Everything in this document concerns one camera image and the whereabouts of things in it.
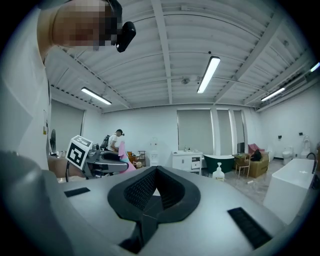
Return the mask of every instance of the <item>white vanity cabinet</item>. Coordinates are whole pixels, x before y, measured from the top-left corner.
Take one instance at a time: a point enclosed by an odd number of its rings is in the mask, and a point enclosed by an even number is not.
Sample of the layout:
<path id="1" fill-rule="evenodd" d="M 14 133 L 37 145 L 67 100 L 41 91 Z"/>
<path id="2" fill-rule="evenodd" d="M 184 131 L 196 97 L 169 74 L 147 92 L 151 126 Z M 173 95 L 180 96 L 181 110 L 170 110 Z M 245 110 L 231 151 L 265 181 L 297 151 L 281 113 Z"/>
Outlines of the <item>white vanity cabinet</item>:
<path id="1" fill-rule="evenodd" d="M 202 157 L 202 152 L 185 152 L 183 150 L 172 152 L 172 168 L 187 172 L 199 172 L 201 175 Z"/>

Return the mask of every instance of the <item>pink object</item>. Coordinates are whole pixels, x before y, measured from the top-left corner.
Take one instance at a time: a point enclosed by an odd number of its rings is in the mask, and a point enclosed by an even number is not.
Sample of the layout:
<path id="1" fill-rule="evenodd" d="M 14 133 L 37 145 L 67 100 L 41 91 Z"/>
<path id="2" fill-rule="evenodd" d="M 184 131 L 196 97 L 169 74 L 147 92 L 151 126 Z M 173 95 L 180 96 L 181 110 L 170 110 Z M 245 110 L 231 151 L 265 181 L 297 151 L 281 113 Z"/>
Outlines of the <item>pink object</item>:
<path id="1" fill-rule="evenodd" d="M 129 157 L 126 152 L 126 147 L 125 147 L 124 141 L 121 141 L 121 143 L 119 145 L 118 156 L 120 157 L 121 162 L 128 163 L 128 165 L 129 165 L 128 169 L 126 169 L 124 171 L 120 171 L 121 174 L 136 170 L 135 166 L 129 161 Z"/>
<path id="2" fill-rule="evenodd" d="M 257 144 L 249 144 L 248 149 L 250 155 L 252 155 L 256 150 L 265 151 L 264 149 L 258 147 Z"/>

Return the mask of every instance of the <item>ceiling light fixture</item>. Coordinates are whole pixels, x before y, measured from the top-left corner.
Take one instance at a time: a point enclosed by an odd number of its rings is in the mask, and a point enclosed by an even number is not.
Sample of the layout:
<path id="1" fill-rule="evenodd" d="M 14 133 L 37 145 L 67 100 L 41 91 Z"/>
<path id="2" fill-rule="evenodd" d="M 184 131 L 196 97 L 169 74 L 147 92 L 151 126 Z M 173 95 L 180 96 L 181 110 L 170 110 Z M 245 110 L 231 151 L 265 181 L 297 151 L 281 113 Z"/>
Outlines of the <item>ceiling light fixture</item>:
<path id="1" fill-rule="evenodd" d="M 89 90 L 89 89 L 86 88 L 86 87 L 83 87 L 83 88 L 81 89 L 81 91 L 84 92 L 84 93 L 86 93 L 86 94 L 88 94 L 88 95 L 90 95 L 91 97 L 96 98 L 97 100 L 99 100 L 99 101 L 101 101 L 101 102 L 103 102 L 103 103 L 105 103 L 105 104 L 107 104 L 107 105 L 111 105 L 111 104 L 112 104 L 109 100 L 101 97 L 100 95 L 96 94 L 95 92 L 93 92 L 92 90 Z"/>
<path id="2" fill-rule="evenodd" d="M 281 88 L 281 89 L 275 91 L 274 93 L 270 94 L 269 96 L 263 98 L 261 101 L 265 102 L 265 101 L 269 100 L 270 98 L 272 98 L 272 97 L 278 95 L 279 93 L 283 92 L 284 90 L 285 90 L 285 88 Z"/>
<path id="3" fill-rule="evenodd" d="M 315 71 L 317 68 L 319 68 L 320 67 L 320 62 L 318 62 L 317 64 L 315 64 L 311 69 L 310 69 L 310 71 L 311 72 L 313 72 L 313 71 Z"/>
<path id="4" fill-rule="evenodd" d="M 206 67 L 206 70 L 204 72 L 203 79 L 202 79 L 200 86 L 197 90 L 198 94 L 204 93 L 204 91 L 207 88 L 212 76 L 214 75 L 220 61 L 221 61 L 221 59 L 219 57 L 214 57 L 214 56 L 210 57 L 208 66 Z"/>

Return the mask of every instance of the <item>green bathtub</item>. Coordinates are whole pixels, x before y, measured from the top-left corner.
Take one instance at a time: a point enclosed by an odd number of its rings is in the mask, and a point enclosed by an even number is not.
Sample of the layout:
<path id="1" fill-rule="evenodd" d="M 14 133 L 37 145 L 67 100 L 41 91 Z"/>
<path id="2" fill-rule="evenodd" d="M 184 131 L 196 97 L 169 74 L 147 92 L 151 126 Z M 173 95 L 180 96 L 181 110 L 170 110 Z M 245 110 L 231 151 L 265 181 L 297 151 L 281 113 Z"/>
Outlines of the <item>green bathtub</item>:
<path id="1" fill-rule="evenodd" d="M 204 155 L 204 160 L 208 168 L 208 172 L 212 174 L 217 170 L 218 163 L 221 163 L 221 170 L 223 173 L 228 173 L 232 171 L 232 166 L 235 162 L 235 157 L 233 155 Z"/>

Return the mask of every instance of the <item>white bottle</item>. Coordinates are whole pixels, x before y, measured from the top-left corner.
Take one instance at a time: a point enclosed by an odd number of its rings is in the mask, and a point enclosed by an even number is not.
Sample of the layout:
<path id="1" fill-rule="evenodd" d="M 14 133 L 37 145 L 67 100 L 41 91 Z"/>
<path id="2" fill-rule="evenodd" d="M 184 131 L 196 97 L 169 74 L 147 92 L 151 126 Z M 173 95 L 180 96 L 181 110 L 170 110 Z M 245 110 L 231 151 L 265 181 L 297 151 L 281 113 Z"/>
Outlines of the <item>white bottle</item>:
<path id="1" fill-rule="evenodd" d="M 213 179 L 216 179 L 216 180 L 218 180 L 218 181 L 224 182 L 224 181 L 225 181 L 225 174 L 222 172 L 220 166 L 221 166 L 221 163 L 218 162 L 218 168 L 216 169 L 216 171 L 214 171 L 214 172 L 212 173 L 212 178 L 213 178 Z"/>

